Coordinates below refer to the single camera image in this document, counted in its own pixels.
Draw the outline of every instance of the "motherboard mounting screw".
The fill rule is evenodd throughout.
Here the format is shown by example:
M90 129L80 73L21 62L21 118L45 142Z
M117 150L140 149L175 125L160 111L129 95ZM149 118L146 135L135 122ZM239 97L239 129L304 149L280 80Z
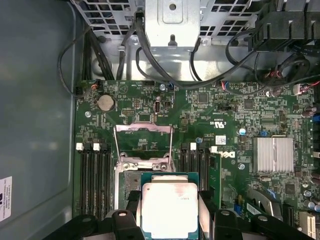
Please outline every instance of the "motherboard mounting screw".
M240 169L240 170L244 170L245 168L246 168L246 165L244 165L243 163L240 163L238 165L238 169Z
M202 46L206 46L207 43L208 43L207 39L202 39L202 41L201 41Z
M230 215L230 212L229 212L229 211L221 211L221 214L222 214L222 215L225 215L225 216L229 216L229 215Z
M162 171L167 170L167 166L166 166L165 164L161 165L161 167L160 167L160 168L161 168L161 170L162 170Z
M258 216L258 219L262 222L267 222L268 221L268 218L265 217L265 216Z
M160 91L165 91L166 90L166 85L160 84L159 89L160 89Z
M84 115L87 117L87 118L90 118L91 117L91 112L90 111L86 111L84 113Z
M134 37L134 38L132 39L132 43L133 43L133 45L137 46L137 45L139 44L138 38L137 38L137 37Z

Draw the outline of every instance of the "wire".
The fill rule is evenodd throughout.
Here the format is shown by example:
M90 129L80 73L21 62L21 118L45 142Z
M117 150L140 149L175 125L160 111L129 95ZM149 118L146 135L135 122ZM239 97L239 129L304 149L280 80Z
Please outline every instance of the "wire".
M216 76L214 78L211 78L209 80L203 81L203 82L196 82L196 83L192 83L192 84L186 84L185 82L178 82L175 79L173 79L160 65L159 63L155 60L154 56L152 55L150 49L149 49L149 45L148 45L148 41L147 41L147 37L144 33L143 30L143 24L142 24L142 19L141 18L137 18L136 20L136 33L137 36L139 38L139 42L141 45L141 48L146 56L146 58L148 59L148 61L150 62L150 64L152 65L152 67L154 67L154 69L161 75L163 76L164 79L162 79L162 81L167 81L167 82L171 82L172 84L176 85L178 88L181 89L186 89L186 90L194 90L194 89L198 89L198 88L203 88L206 87L210 84L216 83L217 81L221 81L222 79L230 76L234 71L236 71L238 68L240 68L249 58L251 58L253 56L253 54L255 54L255 52L251 52L249 53L245 58L243 58L236 66L230 68L228 71L220 74L219 76Z
M122 43L121 43L121 46L123 46L124 48L126 47L127 41L129 40L131 35L134 34L135 30L136 30L135 24L132 24L131 28L124 36ZM121 50L119 53L119 67L116 71L116 76L115 76L116 80L122 79L122 75L124 73L125 61L126 61L126 52L124 49L124 50Z
M239 62L237 60L235 60L230 53L230 45L233 41L237 40L238 38L240 38L241 36L245 36L245 35L249 35L249 34L253 34L255 32L254 29L251 30L245 30L245 31L241 31L239 33L237 33L235 36L233 36L230 41L227 43L227 45L225 46L225 56L227 58L227 60L232 64L232 65L237 65ZM242 65L241 68L248 70L249 72L251 72L254 76L254 69L250 66L247 65Z
M93 30L90 30L88 32L88 34L90 37L92 49L95 53L96 59L99 63L99 66L101 68L104 79L105 80L115 80L113 73L112 73L112 69L111 69L110 64L108 62L108 59L100 46L100 43L97 39L97 36L95 35Z
M58 71L58 77L64 87L64 89L74 98L80 99L80 98L84 98L85 96L89 95L89 93L92 91L91 88L89 90L87 90L85 93L81 94L81 95L77 95L75 93L73 93L69 87L66 84L65 78L64 78L64 74L62 72L62 58L65 55L65 53L75 44L77 43L81 38L84 37L84 35L86 33L88 33L91 30L91 28L88 26L85 28L85 30L78 36L76 37L71 43L69 43L65 49L63 49L59 55L58 55L58 60L57 60L57 71Z
M197 79L199 82L202 82L203 80L199 77L195 68L195 54L198 51L200 44L201 44L201 38L199 37L190 55L190 66L191 66L191 73L194 75L195 79Z

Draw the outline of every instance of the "blue connector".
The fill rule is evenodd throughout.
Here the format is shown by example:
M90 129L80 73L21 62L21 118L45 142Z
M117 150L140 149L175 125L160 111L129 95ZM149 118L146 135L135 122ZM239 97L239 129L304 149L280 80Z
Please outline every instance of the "blue connector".
M320 122L320 115L314 116L314 117L312 118L312 121L315 122L315 123Z

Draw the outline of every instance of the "microchip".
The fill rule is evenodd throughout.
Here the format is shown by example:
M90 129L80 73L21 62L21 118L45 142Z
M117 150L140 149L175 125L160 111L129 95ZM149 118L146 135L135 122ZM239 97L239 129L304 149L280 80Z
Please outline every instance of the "microchip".
M170 107L171 107L171 102L165 101L165 102L164 102L164 107L165 107L165 108L170 108Z
M188 131L188 126L181 127L181 132L187 132L187 131Z
M155 81L143 81L142 84L146 87L152 87L156 84Z
M238 145L238 150L239 150L239 151L244 151L244 150L246 150L246 146L239 144L239 145Z
M200 92L198 94L198 103L199 104L207 104L208 103L208 93Z
M285 185L285 194L296 194L296 187L294 184Z
M302 177L302 172L296 171L296 172L294 173L294 176L296 176L297 178L301 178L301 177Z
M254 101L251 99L244 100L244 109L254 109Z
M188 123L189 123L189 120L188 120L188 119L182 118L182 120L181 120L181 124L182 124L182 125L188 125Z
M241 135L241 136L239 137L239 142L240 142L240 143L245 143L246 141L247 141L247 136Z

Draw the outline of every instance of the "heatsink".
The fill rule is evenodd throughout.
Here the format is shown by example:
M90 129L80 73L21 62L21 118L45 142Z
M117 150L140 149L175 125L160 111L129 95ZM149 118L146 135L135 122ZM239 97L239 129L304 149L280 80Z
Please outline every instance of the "heatsink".
M294 145L289 137L256 137L253 139L253 171L292 173Z

